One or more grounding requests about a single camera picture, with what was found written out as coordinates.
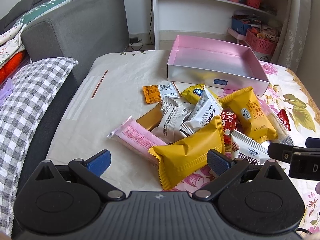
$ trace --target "curtain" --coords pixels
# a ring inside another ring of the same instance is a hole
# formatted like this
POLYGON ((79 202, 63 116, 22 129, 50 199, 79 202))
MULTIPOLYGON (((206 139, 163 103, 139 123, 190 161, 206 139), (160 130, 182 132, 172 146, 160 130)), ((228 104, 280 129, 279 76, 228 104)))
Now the curtain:
POLYGON ((311 0, 288 0, 285 21, 272 63, 296 72, 308 32, 311 0))

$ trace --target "teal pillow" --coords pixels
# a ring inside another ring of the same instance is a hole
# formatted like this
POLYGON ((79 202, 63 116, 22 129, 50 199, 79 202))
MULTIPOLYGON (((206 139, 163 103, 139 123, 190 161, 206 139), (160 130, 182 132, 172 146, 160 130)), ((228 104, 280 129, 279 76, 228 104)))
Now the teal pillow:
POLYGON ((32 8, 30 11, 26 12, 24 15, 22 15, 19 20, 16 21, 13 27, 23 23, 28 24, 42 15, 45 15, 48 12, 51 12, 52 10, 61 7, 62 5, 65 5, 72 0, 50 0, 48 2, 45 2, 43 4, 38 5, 37 7, 32 8))

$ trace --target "metal bolt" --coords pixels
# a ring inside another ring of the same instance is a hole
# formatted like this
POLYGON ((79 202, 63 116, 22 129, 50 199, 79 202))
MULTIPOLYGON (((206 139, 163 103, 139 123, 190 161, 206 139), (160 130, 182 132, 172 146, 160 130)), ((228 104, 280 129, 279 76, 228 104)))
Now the metal bolt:
POLYGON ((211 196, 211 192, 209 190, 200 189, 196 191, 196 196, 199 198, 208 198, 211 196))
POLYGON ((117 198, 121 198, 123 195, 123 192, 120 191, 120 190, 111 190, 108 192, 108 197, 109 198, 114 198, 114 199, 117 199, 117 198))

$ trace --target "pink snack package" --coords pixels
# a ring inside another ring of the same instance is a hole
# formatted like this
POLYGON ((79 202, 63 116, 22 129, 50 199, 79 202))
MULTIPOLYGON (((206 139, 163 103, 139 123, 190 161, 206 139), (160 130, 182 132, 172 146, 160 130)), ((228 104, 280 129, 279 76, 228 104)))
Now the pink snack package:
POLYGON ((108 138, 122 143, 128 149, 143 156, 155 165, 159 165, 159 161, 156 157, 148 153, 148 150, 155 145, 167 145, 164 141, 138 124, 132 116, 120 125, 120 127, 112 131, 108 135, 108 138))

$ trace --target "checkered blanket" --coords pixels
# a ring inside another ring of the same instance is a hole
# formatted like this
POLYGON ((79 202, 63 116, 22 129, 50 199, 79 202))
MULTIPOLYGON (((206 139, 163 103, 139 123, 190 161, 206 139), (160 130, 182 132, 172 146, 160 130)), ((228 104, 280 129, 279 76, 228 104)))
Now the checkered blanket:
POLYGON ((72 58, 48 58, 22 67, 0 107, 0 230, 11 235, 13 204, 36 128, 70 71, 72 58))

